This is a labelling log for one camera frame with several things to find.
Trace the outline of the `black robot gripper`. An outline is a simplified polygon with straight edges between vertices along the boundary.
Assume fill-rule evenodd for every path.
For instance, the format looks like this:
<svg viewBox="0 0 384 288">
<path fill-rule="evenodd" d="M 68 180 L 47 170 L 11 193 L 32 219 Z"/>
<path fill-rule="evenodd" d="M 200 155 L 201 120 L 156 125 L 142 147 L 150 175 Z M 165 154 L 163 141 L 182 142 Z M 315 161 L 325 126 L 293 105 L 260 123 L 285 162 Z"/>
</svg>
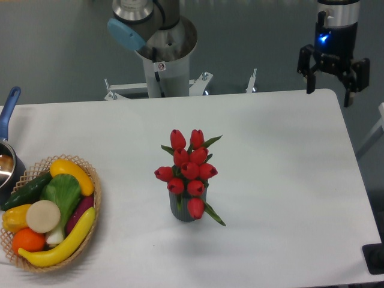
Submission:
<svg viewBox="0 0 384 288">
<path fill-rule="evenodd" d="M 314 47 L 308 44 L 299 51 L 297 72 L 307 80 L 306 92 L 316 88 L 316 71 L 325 72 L 343 80 L 346 89 L 344 107 L 353 104 L 356 93 L 370 84 L 370 60 L 352 61 L 358 24 L 327 28 L 316 23 Z M 315 64 L 310 67 L 313 56 Z"/>
</svg>

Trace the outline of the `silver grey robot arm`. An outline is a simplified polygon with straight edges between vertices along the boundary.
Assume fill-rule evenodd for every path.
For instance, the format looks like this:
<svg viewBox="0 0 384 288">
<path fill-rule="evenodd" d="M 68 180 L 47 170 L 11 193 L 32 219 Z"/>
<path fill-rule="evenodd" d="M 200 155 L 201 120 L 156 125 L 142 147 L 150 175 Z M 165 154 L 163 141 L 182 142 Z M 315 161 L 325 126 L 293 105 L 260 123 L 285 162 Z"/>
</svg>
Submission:
<svg viewBox="0 0 384 288">
<path fill-rule="evenodd" d="M 319 1 L 313 44 L 300 49 L 297 71 L 308 93 L 316 73 L 333 75 L 343 84 L 344 106 L 370 83 L 370 61 L 353 56 L 359 1 Z M 205 95 L 212 79 L 204 72 L 190 80 L 190 55 L 197 44 L 195 26 L 180 14 L 179 1 L 113 1 L 109 34 L 142 59 L 151 98 Z"/>
</svg>

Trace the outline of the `silver robot wrist link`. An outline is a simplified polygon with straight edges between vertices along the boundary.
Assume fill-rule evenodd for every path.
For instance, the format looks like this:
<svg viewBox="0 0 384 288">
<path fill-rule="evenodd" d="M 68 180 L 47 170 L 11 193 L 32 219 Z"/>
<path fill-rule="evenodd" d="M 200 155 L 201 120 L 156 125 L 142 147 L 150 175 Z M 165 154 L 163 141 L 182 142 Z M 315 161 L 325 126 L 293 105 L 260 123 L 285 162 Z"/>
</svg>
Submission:
<svg viewBox="0 0 384 288">
<path fill-rule="evenodd" d="M 345 28 L 358 22 L 360 1 L 317 1 L 317 24 L 326 28 Z"/>
</svg>

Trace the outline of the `white metal robot base frame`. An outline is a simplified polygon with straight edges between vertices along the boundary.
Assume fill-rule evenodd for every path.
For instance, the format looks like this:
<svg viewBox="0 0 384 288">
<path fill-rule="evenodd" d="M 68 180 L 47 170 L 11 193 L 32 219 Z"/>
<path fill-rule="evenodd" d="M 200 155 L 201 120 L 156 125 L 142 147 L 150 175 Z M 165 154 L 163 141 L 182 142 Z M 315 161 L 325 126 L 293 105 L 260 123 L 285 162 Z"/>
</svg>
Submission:
<svg viewBox="0 0 384 288">
<path fill-rule="evenodd" d="M 257 68 L 253 70 L 249 81 L 243 89 L 246 94 L 256 93 L 256 74 Z M 213 74 L 204 71 L 198 79 L 189 80 L 189 93 L 191 96 L 197 95 L 209 95 L 209 84 L 213 80 Z M 146 83 L 134 83 L 134 84 L 123 84 L 123 85 L 109 85 L 107 79 L 104 80 L 107 94 L 104 100 L 124 100 L 128 98 L 146 98 L 148 96 L 148 87 Z"/>
</svg>

